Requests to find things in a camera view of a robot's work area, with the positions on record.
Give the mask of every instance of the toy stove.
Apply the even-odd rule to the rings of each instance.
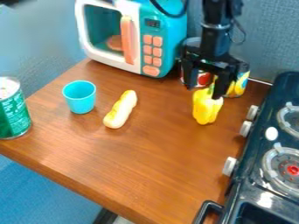
[[[206,201],[194,223],[209,211],[218,223],[299,223],[299,73],[279,75],[260,108],[252,106],[240,134],[242,157],[228,158],[226,203]]]

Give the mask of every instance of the blue cup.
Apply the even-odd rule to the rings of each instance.
[[[62,94],[75,114],[86,114],[94,108],[96,86],[86,80],[76,80],[64,86]]]

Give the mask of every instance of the yellow toy pepper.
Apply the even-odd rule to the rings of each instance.
[[[200,89],[193,94],[193,117],[199,124],[214,123],[222,108],[223,98],[212,99],[215,84],[209,88]]]

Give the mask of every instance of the stove knob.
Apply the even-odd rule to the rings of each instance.
[[[275,127],[269,127],[266,129],[265,137],[268,141],[274,141],[278,137],[278,130]]]
[[[246,119],[249,121],[253,121],[259,111],[259,107],[255,105],[251,105],[250,109],[248,110]]]
[[[226,159],[225,166],[223,167],[222,174],[226,175],[227,177],[231,177],[236,163],[237,159],[234,157],[228,157]]]
[[[247,137],[251,126],[253,126],[252,122],[244,121],[240,129],[240,135],[242,135],[243,137]]]

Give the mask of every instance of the wooden table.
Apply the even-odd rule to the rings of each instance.
[[[136,223],[191,223],[204,200],[223,203],[227,157],[240,153],[247,110],[268,86],[249,82],[239,99],[226,99],[213,125],[191,116],[192,92],[177,73],[155,80],[82,61],[29,97],[34,125],[25,136],[0,141],[0,153]],[[96,108],[72,114],[61,95],[70,81],[97,88]],[[102,118],[120,95],[139,98],[121,129]]]

